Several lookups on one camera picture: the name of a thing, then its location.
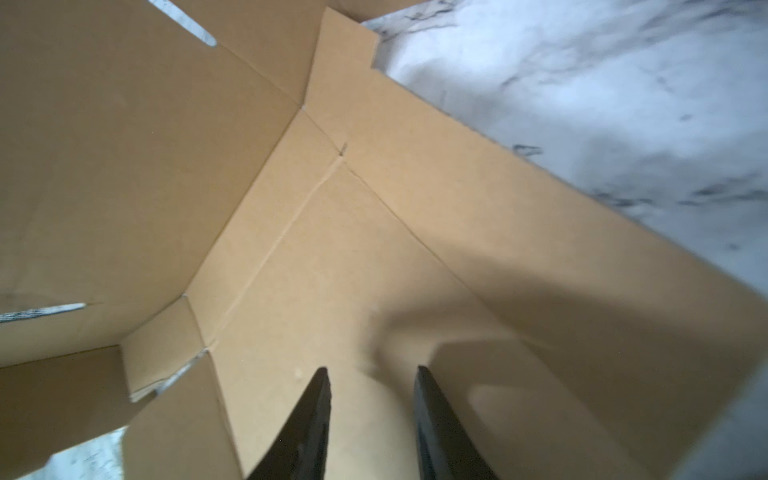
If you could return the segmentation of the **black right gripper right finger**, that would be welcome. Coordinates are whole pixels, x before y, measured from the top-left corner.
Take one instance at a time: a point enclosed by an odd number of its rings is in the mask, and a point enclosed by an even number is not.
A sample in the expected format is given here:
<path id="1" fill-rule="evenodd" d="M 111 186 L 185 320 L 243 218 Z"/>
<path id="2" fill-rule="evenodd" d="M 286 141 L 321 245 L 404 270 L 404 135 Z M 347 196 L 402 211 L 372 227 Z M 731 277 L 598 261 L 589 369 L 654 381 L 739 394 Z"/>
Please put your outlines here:
<path id="1" fill-rule="evenodd" d="M 421 479 L 497 479 L 430 370 L 419 365 L 413 410 Z"/>

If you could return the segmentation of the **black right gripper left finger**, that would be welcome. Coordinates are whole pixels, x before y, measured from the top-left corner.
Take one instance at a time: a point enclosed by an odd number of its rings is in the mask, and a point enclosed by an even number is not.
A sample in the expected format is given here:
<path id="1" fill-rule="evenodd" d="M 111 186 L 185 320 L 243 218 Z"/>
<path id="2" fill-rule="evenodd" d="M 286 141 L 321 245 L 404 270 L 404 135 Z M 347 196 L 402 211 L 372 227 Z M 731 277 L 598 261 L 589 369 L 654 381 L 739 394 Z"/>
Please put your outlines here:
<path id="1" fill-rule="evenodd" d="M 294 409 L 247 479 L 309 479 L 325 476 L 331 416 L 326 367 L 316 370 Z"/>

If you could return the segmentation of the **brown cardboard box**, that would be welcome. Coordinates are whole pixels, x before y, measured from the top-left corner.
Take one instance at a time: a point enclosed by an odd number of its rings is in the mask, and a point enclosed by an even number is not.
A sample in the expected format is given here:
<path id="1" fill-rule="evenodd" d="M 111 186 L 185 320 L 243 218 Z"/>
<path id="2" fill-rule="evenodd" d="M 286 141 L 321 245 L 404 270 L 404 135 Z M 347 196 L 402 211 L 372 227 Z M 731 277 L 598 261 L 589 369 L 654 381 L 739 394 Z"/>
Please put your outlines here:
<path id="1" fill-rule="evenodd" d="M 426 366 L 498 479 L 666 479 L 767 303 L 372 67 L 395 1 L 1 5 L 1 475 L 123 429 L 243 479 L 328 369 L 325 478 L 420 477 Z"/>

